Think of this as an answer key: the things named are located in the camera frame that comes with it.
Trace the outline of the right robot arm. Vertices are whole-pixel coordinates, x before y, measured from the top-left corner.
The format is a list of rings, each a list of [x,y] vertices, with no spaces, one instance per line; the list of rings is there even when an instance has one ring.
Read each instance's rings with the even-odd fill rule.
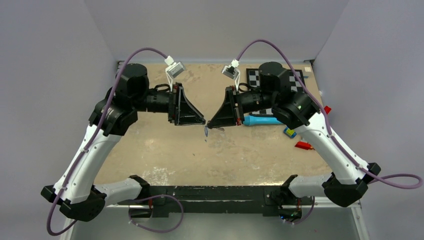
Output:
[[[348,207],[368,190],[381,168],[361,159],[325,122],[325,112],[302,91],[293,91],[290,72],[271,61],[259,66],[259,86],[237,91],[225,89],[224,102],[207,123],[209,129],[240,126],[245,114],[271,109],[273,116],[304,138],[331,168],[331,174],[306,177],[291,175],[281,186],[279,197],[292,204],[302,197],[326,197]]]

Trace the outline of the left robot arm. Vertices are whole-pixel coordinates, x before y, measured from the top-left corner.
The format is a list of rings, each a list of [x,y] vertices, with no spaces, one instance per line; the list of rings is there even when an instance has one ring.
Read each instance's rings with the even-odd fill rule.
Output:
[[[187,99],[180,82],[150,87],[147,68],[138,63],[127,65],[118,81],[113,96],[98,102],[89,118],[89,124],[70,166],[53,185],[45,186],[41,195],[59,206],[69,219],[89,222],[104,207],[124,201],[138,205],[151,196],[150,184],[140,176],[95,184],[94,180],[104,161],[121,140],[129,127],[138,120],[139,112],[164,113],[176,126],[204,125],[203,114]]]

